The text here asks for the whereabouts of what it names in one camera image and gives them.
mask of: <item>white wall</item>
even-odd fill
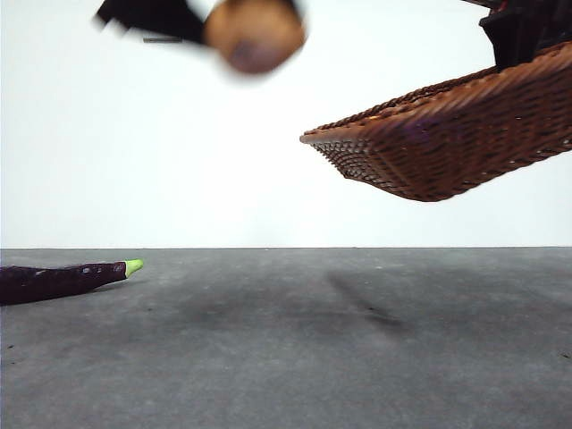
[[[99,3],[2,2],[3,248],[572,245],[570,154],[426,204],[298,141],[491,65],[486,9],[308,0],[300,55],[241,80],[192,46],[100,32]]]

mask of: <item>brown wicker basket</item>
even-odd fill
[[[307,131],[348,179],[440,201],[572,149],[572,42]]]

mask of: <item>blurry potato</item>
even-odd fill
[[[303,23],[282,0],[225,0],[209,14],[205,41],[235,70],[266,73],[305,42]]]

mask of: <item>purple eggplant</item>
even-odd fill
[[[0,267],[0,305],[80,295],[120,282],[143,266],[141,259],[63,268]]]

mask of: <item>gray concrete surface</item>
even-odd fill
[[[143,257],[3,307],[2,427],[572,427],[572,248],[4,251]]]

